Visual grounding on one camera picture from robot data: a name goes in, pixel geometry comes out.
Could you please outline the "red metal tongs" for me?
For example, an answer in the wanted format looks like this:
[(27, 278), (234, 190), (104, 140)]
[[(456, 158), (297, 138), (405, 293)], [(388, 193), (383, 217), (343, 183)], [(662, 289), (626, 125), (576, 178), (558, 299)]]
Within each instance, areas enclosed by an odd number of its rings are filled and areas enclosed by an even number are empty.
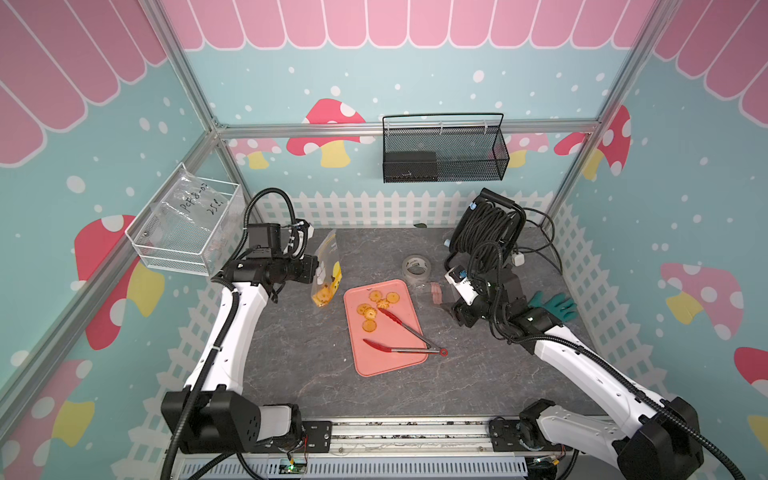
[(374, 350), (387, 354), (425, 355), (447, 357), (448, 350), (428, 340), (420, 330), (411, 326), (389, 309), (380, 309), (380, 314), (396, 326), (398, 334), (390, 328), (390, 334), (381, 338), (364, 338), (363, 343)]

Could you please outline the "small clear zip bag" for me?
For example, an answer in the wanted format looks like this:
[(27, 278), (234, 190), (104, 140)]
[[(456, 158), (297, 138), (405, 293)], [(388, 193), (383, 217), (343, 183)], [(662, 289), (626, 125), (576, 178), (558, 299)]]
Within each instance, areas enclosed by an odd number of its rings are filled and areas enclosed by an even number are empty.
[(461, 299), (456, 289), (444, 282), (431, 282), (428, 293), (432, 304), (445, 312), (450, 312), (456, 302)]

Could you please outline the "clear resealable bag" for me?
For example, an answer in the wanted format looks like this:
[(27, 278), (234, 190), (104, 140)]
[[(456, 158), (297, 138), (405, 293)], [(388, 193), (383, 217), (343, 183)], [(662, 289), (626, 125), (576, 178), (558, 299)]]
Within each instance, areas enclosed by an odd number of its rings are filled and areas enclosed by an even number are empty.
[(311, 298), (317, 307), (327, 306), (335, 297), (342, 279), (337, 231), (331, 230), (315, 252), (318, 266)]

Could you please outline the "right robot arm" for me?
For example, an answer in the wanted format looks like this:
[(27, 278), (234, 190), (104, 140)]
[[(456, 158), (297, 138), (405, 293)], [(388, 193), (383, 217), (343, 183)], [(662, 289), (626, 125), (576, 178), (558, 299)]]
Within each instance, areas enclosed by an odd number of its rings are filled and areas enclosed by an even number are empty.
[(563, 444), (615, 467), (626, 479), (687, 479), (710, 454), (735, 479), (742, 471), (701, 434), (698, 414), (680, 397), (668, 400), (613, 367), (568, 328), (575, 304), (565, 294), (527, 299), (503, 247), (483, 242), (467, 265), (445, 260), (459, 293), (451, 315), (461, 324), (488, 322), (494, 338), (520, 345), (554, 367), (608, 415), (600, 421), (540, 399), (520, 414), (521, 443)]

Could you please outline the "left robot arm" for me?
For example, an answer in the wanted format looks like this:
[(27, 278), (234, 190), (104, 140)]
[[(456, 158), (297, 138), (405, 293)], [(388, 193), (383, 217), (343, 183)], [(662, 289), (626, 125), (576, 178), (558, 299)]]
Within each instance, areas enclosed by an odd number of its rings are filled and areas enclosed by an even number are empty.
[[(290, 208), (289, 222), (254, 223), (257, 202), (269, 195), (283, 200), (276, 187), (258, 192), (243, 217), (243, 235), (224, 266), (212, 277), (222, 288), (220, 310), (200, 361), (182, 389), (169, 391), (161, 414), (171, 431), (160, 478), (170, 479), (178, 454), (213, 454), (202, 474), (230, 456), (243, 462), (247, 453), (272, 446), (291, 454), (306, 442), (297, 405), (258, 405), (243, 395), (248, 348), (258, 320), (277, 302), (289, 282), (313, 283), (319, 261), (306, 252), (311, 224)], [(283, 230), (289, 232), (283, 241)]]

